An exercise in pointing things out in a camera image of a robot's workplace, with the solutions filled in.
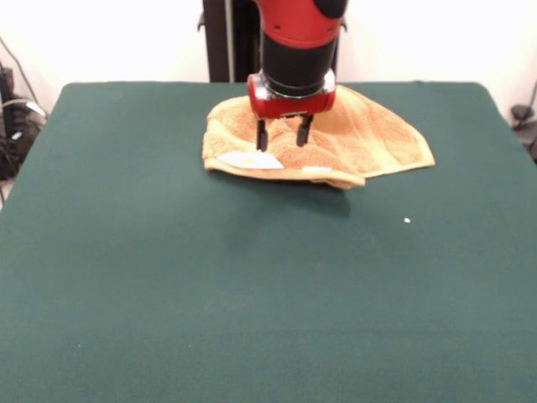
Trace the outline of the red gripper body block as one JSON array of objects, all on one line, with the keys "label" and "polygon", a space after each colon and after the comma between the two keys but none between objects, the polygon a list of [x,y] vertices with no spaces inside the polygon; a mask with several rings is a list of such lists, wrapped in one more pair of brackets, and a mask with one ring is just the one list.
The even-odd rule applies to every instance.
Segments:
[{"label": "red gripper body block", "polygon": [[332,108],[336,98],[336,76],[332,69],[323,77],[321,89],[308,97],[283,96],[273,91],[262,71],[248,76],[248,97],[258,119],[315,115]]}]

